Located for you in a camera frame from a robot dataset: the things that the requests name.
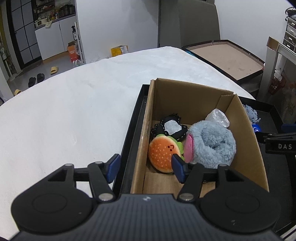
blue fluffy toy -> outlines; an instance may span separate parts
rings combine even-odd
[[[184,145],[186,163],[200,163],[206,168],[230,165],[236,153],[235,139],[230,130],[207,120],[193,124]]]

black slipper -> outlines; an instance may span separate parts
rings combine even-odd
[[[34,84],[36,83],[36,78],[35,77],[31,77],[29,79],[29,83],[28,83],[28,87],[32,87]]]
[[[44,74],[38,74],[37,75],[37,83],[42,82],[45,79],[45,75]]]

plastic bag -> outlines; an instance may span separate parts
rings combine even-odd
[[[219,109],[214,109],[205,119],[206,121],[217,122],[225,128],[229,127],[230,122],[226,115]]]

kitchen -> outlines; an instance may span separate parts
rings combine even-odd
[[[74,0],[32,0],[35,34],[43,60],[67,51],[74,40]]]

drawer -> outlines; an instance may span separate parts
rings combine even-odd
[[[290,42],[288,42],[287,40],[284,39],[283,41],[283,45],[285,45],[286,47],[288,47],[290,50],[294,51],[295,46],[292,45]]]
[[[296,37],[294,37],[292,34],[286,32],[284,39],[293,44],[294,46],[296,45]]]
[[[292,26],[293,28],[295,28],[295,30],[296,30],[296,21],[295,20],[288,18],[288,24],[290,26]]]
[[[287,32],[296,37],[296,29],[291,27],[290,25],[287,25]]]

